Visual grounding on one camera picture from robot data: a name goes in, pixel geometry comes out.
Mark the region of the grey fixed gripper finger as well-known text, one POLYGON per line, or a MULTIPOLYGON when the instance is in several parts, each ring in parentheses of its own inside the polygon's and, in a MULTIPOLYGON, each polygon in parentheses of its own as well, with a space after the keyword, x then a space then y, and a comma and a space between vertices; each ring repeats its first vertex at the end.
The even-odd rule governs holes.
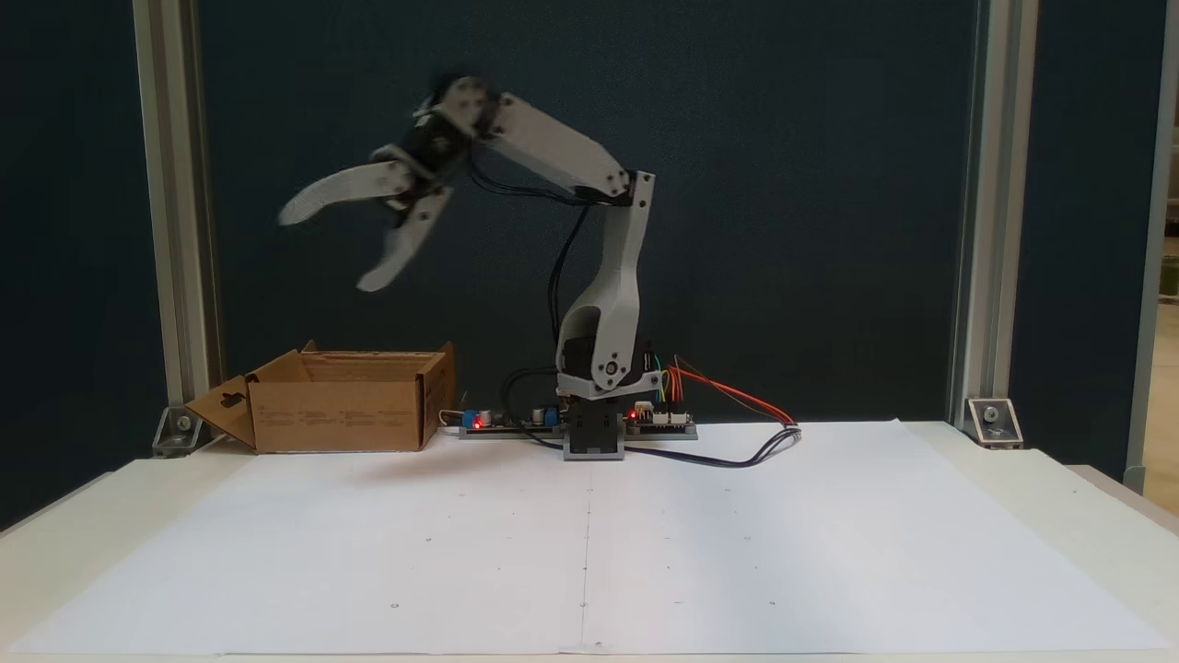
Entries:
POLYGON ((278 214, 279 227, 304 223, 324 206, 358 201, 387 201, 408 193, 416 185, 416 176, 406 164, 374 162, 357 168, 342 169, 295 193, 278 214))

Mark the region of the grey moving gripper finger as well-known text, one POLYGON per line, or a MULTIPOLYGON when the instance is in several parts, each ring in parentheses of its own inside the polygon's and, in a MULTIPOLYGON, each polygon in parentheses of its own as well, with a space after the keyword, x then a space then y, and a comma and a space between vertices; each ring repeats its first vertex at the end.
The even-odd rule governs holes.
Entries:
POLYGON ((378 264, 358 278, 356 288, 361 291, 378 291, 390 285, 424 245, 452 196, 452 186, 441 186, 409 206, 402 215, 401 224, 386 234, 384 251, 378 264))

